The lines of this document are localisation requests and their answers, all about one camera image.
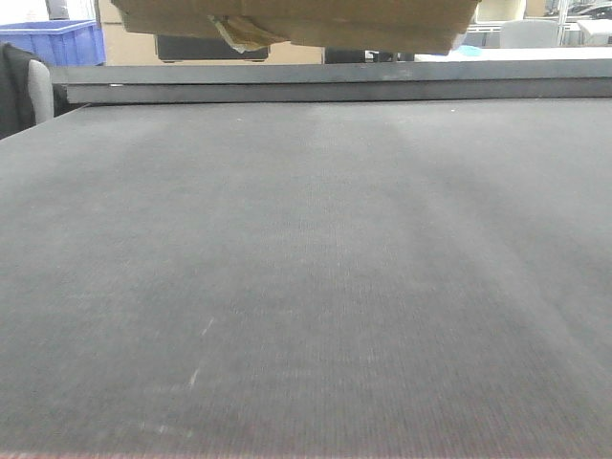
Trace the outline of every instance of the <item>white desk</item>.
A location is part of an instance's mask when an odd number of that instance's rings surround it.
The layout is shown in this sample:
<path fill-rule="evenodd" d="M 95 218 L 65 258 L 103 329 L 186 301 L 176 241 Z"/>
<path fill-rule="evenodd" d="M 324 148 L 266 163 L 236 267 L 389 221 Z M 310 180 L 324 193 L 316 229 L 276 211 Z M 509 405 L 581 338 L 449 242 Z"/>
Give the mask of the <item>white desk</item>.
<path fill-rule="evenodd" d="M 415 55 L 417 62 L 461 62 L 479 60 L 572 60 L 612 59 L 612 47 L 482 49 L 480 55 L 451 51 L 448 55 Z"/>

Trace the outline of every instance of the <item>cutting table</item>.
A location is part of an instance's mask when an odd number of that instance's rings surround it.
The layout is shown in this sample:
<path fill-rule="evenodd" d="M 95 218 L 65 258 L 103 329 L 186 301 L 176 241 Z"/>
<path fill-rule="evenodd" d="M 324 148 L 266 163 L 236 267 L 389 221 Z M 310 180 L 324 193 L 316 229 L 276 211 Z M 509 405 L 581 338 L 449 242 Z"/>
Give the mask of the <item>cutting table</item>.
<path fill-rule="evenodd" d="M 610 113 L 90 105 L 0 142 L 0 448 L 610 457 Z"/>

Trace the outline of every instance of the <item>gray chair back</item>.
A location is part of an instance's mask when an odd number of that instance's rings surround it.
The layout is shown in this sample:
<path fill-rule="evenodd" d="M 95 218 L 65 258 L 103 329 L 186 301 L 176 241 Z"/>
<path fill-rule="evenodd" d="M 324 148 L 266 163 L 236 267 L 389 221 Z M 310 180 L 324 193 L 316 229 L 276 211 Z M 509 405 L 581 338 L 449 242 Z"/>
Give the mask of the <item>gray chair back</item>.
<path fill-rule="evenodd" d="M 558 24 L 546 19 L 509 21 L 501 26 L 500 48 L 555 48 Z"/>

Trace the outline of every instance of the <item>white chair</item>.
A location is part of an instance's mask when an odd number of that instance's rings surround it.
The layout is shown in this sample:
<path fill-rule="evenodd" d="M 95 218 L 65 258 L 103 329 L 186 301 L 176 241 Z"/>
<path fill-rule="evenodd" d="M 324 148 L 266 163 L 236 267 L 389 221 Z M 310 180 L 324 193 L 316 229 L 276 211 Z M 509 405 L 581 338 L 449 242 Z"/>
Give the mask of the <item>white chair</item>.
<path fill-rule="evenodd" d="M 31 60 L 29 70 L 28 93 L 36 124 L 40 124 L 54 117 L 54 87 L 51 83 L 51 73 L 45 64 Z"/>
<path fill-rule="evenodd" d="M 500 48 L 555 48 L 558 24 L 546 19 L 509 21 L 501 26 Z"/>

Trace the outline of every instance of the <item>white wall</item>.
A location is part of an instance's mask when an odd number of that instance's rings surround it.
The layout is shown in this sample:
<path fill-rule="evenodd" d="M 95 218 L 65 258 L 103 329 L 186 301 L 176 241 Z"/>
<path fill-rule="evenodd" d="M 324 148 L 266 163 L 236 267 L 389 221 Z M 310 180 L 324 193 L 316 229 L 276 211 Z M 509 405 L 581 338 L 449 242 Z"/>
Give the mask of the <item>white wall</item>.
<path fill-rule="evenodd" d="M 68 0 L 71 19 L 96 19 L 94 0 Z M 45 0 L 0 0 L 0 24 L 48 21 Z"/>
<path fill-rule="evenodd" d="M 66 3 L 71 19 L 96 19 L 94 0 L 68 0 Z"/>
<path fill-rule="evenodd" d="M 47 20 L 45 0 L 0 0 L 0 24 Z"/>

